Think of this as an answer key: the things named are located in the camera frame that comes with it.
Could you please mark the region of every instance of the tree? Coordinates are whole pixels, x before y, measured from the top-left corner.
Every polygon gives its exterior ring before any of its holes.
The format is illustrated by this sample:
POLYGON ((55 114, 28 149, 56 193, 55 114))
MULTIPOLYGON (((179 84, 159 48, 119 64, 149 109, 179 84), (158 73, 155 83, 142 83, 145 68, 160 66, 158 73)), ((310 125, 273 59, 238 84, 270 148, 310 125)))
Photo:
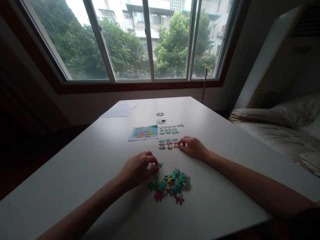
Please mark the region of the tree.
MULTIPOLYGON (((185 76, 189 24, 190 14, 185 18, 181 12, 175 12, 169 30, 159 28, 159 41, 154 49, 156 78, 185 76)), ((209 17, 205 12, 201 12, 192 71, 197 77, 204 77, 206 68, 212 71, 215 67, 215 55, 205 54, 210 45, 209 34, 209 17)))
POLYGON ((116 78, 150 78, 148 56, 140 39, 107 18, 99 22, 116 78))
MULTIPOLYGON (((79 23, 66 0, 30 0, 52 43, 75 80, 106 79, 108 74, 91 25, 79 23)), ((140 39, 125 32, 118 23, 99 19, 103 37, 117 79, 150 78, 148 55, 140 39)), ((184 77, 189 40, 190 15, 176 12, 169 30, 159 28, 154 48, 156 78, 184 77)), ((200 14, 193 73, 203 77, 205 68, 212 71, 215 55, 209 48, 209 18, 200 14)))
POLYGON ((73 79, 108 77, 91 26, 79 23, 66 0, 31 0, 31 4, 73 79))

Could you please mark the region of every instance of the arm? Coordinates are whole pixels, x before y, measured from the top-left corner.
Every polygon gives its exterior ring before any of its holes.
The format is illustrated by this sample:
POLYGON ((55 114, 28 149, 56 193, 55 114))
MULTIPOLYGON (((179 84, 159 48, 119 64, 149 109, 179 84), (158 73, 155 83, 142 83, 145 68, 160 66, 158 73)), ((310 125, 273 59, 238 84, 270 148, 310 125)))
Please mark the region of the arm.
POLYGON ((130 158, 116 177, 38 239, 82 238, 111 204, 159 170, 156 166, 148 170, 149 163, 158 164, 150 151, 130 158))
POLYGON ((196 138, 185 136, 179 141, 178 148, 217 169, 253 200, 278 217, 292 218, 308 208, 319 207, 287 186, 209 151, 196 138))

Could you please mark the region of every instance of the white table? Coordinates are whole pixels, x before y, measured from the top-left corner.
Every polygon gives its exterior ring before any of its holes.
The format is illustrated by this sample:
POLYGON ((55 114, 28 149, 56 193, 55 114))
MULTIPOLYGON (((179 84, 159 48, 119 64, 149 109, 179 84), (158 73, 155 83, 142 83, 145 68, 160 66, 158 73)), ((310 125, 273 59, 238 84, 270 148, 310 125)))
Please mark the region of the white table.
POLYGON ((155 202, 146 181, 116 201, 85 239, 213 239, 272 216, 230 180, 179 149, 159 150, 158 140, 197 137, 210 150, 269 176, 313 201, 320 179, 191 97, 133 100, 129 117, 100 118, 0 202, 0 239, 34 239, 114 177, 127 159, 151 150, 163 163, 191 176, 183 205, 169 195, 155 202), (184 124, 179 134, 128 142, 133 127, 184 124))

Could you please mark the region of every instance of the forearm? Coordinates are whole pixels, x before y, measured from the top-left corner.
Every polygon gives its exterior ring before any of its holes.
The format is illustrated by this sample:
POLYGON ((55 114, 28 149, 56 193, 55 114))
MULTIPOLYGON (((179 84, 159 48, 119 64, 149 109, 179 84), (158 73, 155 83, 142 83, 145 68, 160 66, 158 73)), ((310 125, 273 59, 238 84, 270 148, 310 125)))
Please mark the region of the forearm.
POLYGON ((101 214, 126 192, 123 187, 118 177, 113 178, 38 239, 80 239, 101 214))
POLYGON ((287 186, 214 152, 208 154, 205 162, 228 177, 276 216, 291 218, 305 209, 318 207, 317 204, 287 186))

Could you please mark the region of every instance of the sky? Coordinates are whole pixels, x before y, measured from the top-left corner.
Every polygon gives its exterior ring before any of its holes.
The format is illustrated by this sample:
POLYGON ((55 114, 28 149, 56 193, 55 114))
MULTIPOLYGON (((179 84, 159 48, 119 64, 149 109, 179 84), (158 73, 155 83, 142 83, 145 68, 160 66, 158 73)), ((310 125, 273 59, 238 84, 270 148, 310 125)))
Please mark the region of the sky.
POLYGON ((66 0, 66 1, 68 6, 73 11, 74 15, 76 15, 76 18, 81 23, 81 25, 90 24, 88 14, 82 0, 66 0))

